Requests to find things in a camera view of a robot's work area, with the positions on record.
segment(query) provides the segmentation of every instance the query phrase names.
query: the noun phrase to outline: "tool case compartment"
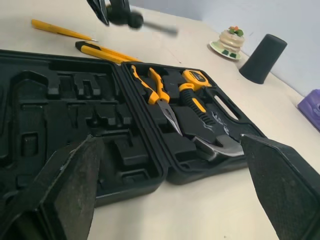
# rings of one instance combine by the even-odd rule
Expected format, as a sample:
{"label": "tool case compartment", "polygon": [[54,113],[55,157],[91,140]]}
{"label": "tool case compartment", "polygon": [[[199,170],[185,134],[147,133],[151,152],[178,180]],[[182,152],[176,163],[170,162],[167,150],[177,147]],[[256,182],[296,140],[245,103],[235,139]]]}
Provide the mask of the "tool case compartment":
{"label": "tool case compartment", "polygon": [[89,134],[105,145],[97,206],[157,189],[166,175],[160,154],[117,68],[104,60],[0,51],[0,213],[55,151]]}
{"label": "tool case compartment", "polygon": [[[162,113],[158,104],[147,104],[146,91],[141,83],[135,79],[132,65],[136,68],[138,76],[154,91],[156,83],[148,75],[149,68],[155,70],[162,78],[165,91],[170,96],[169,105],[178,120],[183,136],[177,133]],[[245,156],[229,157],[218,161],[208,161],[200,156],[192,138],[197,136],[209,143],[216,144],[216,136],[229,135],[240,142],[241,134],[251,134],[259,137],[265,135],[252,123],[247,116],[232,102],[232,100],[219,88],[219,86],[204,72],[199,69],[181,68],[158,64],[127,62],[122,64],[133,86],[139,92],[146,109],[158,127],[163,145],[167,146],[168,176],[166,179],[173,184],[186,184],[208,176],[221,174],[247,167]],[[197,98],[212,115],[214,124],[206,125],[197,114],[186,106],[180,99],[179,86],[186,83],[183,72],[188,70],[200,71],[211,84],[195,92]]]}

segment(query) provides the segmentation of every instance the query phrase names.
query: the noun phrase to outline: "tool case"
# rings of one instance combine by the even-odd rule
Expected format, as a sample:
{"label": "tool case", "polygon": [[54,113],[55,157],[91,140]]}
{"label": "tool case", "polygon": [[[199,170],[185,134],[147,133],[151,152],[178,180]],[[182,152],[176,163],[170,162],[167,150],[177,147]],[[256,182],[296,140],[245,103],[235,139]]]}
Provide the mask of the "tool case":
{"label": "tool case", "polygon": [[[149,86],[156,87],[148,78],[150,67],[162,77],[183,136],[158,105],[145,101],[132,65]],[[199,157],[188,136],[210,139],[212,131],[179,100],[186,69],[0,50],[0,215],[53,153],[88,135],[104,143],[96,206],[149,194],[165,180],[182,185],[245,168],[244,156],[213,162]],[[211,84],[196,94],[216,120],[216,134],[236,141],[241,134],[265,137],[210,76],[198,71]]]}

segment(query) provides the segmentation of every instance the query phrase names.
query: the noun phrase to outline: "screwdriver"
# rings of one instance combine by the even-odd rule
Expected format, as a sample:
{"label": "screwdriver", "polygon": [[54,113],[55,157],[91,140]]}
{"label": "screwdriver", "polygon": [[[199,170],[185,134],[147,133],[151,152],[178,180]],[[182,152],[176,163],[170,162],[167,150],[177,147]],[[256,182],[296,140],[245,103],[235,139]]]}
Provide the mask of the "screwdriver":
{"label": "screwdriver", "polygon": [[63,27],[59,27],[59,26],[55,26],[55,25],[52,25],[52,24],[49,24],[49,23],[46,23],[43,21],[39,21],[36,19],[32,19],[31,24],[35,29],[47,31],[47,32],[54,33],[54,34],[62,34],[62,35],[74,37],[77,39],[83,39],[83,40],[97,42],[97,40],[95,40],[89,36],[83,35],[81,33],[75,32],[75,31],[71,31],[71,30],[63,28]]}

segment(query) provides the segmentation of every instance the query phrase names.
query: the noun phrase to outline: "black cylindrical object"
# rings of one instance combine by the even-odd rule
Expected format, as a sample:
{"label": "black cylindrical object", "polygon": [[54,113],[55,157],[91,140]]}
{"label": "black cylindrical object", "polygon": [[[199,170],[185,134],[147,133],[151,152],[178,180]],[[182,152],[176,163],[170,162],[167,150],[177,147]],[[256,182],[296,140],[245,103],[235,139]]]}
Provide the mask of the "black cylindrical object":
{"label": "black cylindrical object", "polygon": [[263,84],[286,46],[287,43],[282,39],[271,34],[265,35],[239,72],[251,82]]}

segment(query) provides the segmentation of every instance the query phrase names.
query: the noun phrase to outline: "yellow handle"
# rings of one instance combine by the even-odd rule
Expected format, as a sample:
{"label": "yellow handle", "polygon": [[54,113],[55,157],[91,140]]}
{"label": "yellow handle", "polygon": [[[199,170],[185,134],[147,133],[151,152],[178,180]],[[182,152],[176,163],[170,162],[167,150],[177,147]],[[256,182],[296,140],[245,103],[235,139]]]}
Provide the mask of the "yellow handle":
{"label": "yellow handle", "polygon": [[103,46],[100,46],[98,44],[95,44],[93,42],[88,42],[88,44],[90,45],[94,45],[96,47],[99,47],[101,49],[101,51],[107,53],[107,54],[110,54],[110,55],[115,55],[117,57],[120,57],[120,58],[123,58],[123,59],[126,59],[126,62],[141,62],[139,59],[135,58],[135,57],[132,57],[132,56],[128,56],[128,55],[125,55],[123,53],[120,53],[118,51],[115,51],[115,50],[112,50],[112,49],[109,49],[109,48],[106,48],[106,47],[103,47]]}
{"label": "yellow handle", "polygon": [[67,35],[67,36],[70,36],[70,37],[74,37],[74,38],[78,38],[78,39],[84,39],[84,40],[91,40],[92,39],[89,36],[77,33],[75,31],[71,31],[71,30],[68,30],[68,29],[65,29],[65,28],[62,28],[62,27],[59,27],[59,26],[55,26],[55,25],[52,25],[52,24],[49,24],[49,23],[46,23],[46,22],[43,22],[43,21],[39,21],[39,20],[36,20],[36,19],[32,19],[31,20],[31,24],[36,29],[40,29],[40,30],[47,31],[47,32],[50,32],[50,33],[54,33],[54,34],[62,34],[62,35]]}
{"label": "yellow handle", "polygon": [[194,91],[199,90],[201,87],[211,87],[208,79],[200,72],[196,70],[185,70],[182,76],[188,83],[194,85]]}
{"label": "yellow handle", "polygon": [[160,99],[158,94],[139,77],[139,75],[137,74],[136,66],[132,65],[131,69],[133,70],[134,77],[141,82],[144,90],[146,91],[148,104],[155,104]]}
{"label": "yellow handle", "polygon": [[164,100],[166,103],[169,103],[170,96],[165,90],[165,86],[161,76],[151,67],[149,68],[148,76],[149,78],[152,78],[153,81],[155,81],[156,93],[159,95],[160,99]]}
{"label": "yellow handle", "polygon": [[123,62],[129,61],[129,60],[122,58],[120,56],[112,55],[112,54],[109,54],[109,53],[106,53],[101,50],[94,49],[92,47],[85,46],[85,45],[81,47],[81,52],[84,54],[88,54],[88,55],[100,58],[100,59],[109,60],[109,61],[114,62],[116,64],[121,64]]}
{"label": "yellow handle", "polygon": [[190,100],[193,101],[195,106],[203,113],[206,112],[206,109],[201,105],[201,103],[198,101],[197,96],[194,92],[195,90],[195,85],[193,83],[184,83],[180,85],[179,87],[179,92],[180,92],[180,97],[183,101],[186,102],[189,107],[193,108],[193,104]]}

